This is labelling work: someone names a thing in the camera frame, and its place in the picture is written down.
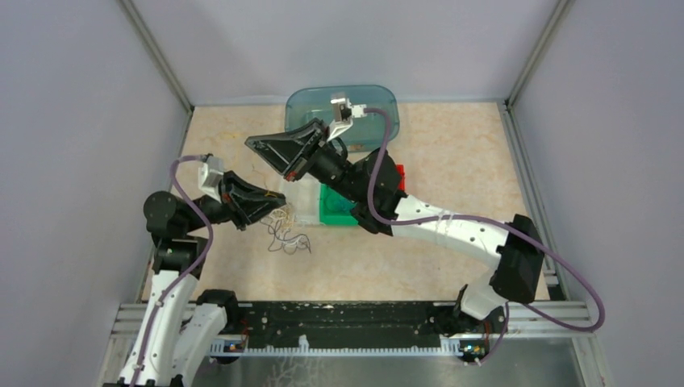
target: transparent plastic bin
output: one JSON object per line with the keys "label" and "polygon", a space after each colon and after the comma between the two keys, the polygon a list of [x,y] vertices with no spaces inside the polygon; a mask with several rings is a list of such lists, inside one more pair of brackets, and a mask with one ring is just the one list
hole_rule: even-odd
{"label": "transparent plastic bin", "polygon": [[[345,93],[353,105],[366,104],[387,111],[392,118],[390,140],[399,133],[397,100],[386,87],[379,85],[329,86],[301,89],[288,98],[285,108],[285,131],[299,129],[314,118],[325,123],[332,121],[330,98]],[[371,152],[380,147],[385,134],[385,121],[381,115],[369,114],[354,119],[354,126],[341,139],[350,152]]]}
{"label": "transparent plastic bin", "polygon": [[294,208],[294,222],[299,226],[320,224],[320,187],[319,181],[309,175],[295,182],[281,179],[279,190]]}

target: black wire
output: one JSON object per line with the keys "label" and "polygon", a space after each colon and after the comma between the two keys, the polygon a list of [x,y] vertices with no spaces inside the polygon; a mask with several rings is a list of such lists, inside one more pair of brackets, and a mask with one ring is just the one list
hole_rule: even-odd
{"label": "black wire", "polygon": [[[288,238],[287,234],[290,233],[290,231],[288,230],[285,231],[282,236],[278,236],[278,232],[282,228],[282,220],[277,220],[275,222],[275,225],[264,222],[264,219],[260,220],[259,223],[266,225],[269,230],[269,235],[273,235],[273,240],[271,240],[271,244],[269,245],[269,252],[278,252],[282,250],[288,255],[293,255],[295,252],[297,252],[297,250],[308,250],[309,254],[311,254],[311,241],[309,240],[309,235],[301,233],[291,238]],[[294,240],[297,240],[297,244],[294,246],[294,250],[288,251],[285,247],[285,244],[290,243]],[[280,246],[274,248],[273,245],[276,243],[276,241],[280,242]]]}

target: tangled wire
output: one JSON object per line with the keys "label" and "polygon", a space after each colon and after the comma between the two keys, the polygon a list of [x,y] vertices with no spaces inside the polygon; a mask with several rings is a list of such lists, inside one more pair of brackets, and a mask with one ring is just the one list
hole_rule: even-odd
{"label": "tangled wire", "polygon": [[266,225],[269,235],[273,236],[269,245],[269,252],[284,251],[288,255],[293,255],[297,250],[308,250],[311,254],[311,241],[309,236],[304,233],[295,236],[288,236],[294,226],[294,208],[286,204],[282,208],[273,210],[268,217],[259,221]]}

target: white bracket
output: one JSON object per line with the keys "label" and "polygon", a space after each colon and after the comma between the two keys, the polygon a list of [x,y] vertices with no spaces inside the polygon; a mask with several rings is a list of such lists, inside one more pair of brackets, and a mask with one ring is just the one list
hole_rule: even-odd
{"label": "white bracket", "polygon": [[484,272],[477,280],[468,284],[461,299],[461,311],[478,320],[484,320],[491,311],[508,301],[499,296],[490,286],[490,279],[494,275],[491,268]]}
{"label": "white bracket", "polygon": [[223,178],[223,160],[219,157],[209,156],[198,168],[198,187],[217,202],[221,202],[219,184]]}
{"label": "white bracket", "polygon": [[352,105],[344,93],[332,96],[332,122],[328,125],[329,131],[327,141],[340,137],[354,124],[354,119],[366,116],[364,109],[366,105]]}

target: red block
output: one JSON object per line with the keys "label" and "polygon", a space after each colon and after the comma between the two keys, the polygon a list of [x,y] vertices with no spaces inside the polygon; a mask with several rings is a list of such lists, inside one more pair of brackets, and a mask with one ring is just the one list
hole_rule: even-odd
{"label": "red block", "polygon": [[402,164],[397,164],[397,170],[399,174],[402,175],[402,180],[399,182],[399,189],[402,191],[406,190],[406,175],[404,174],[404,166]]}

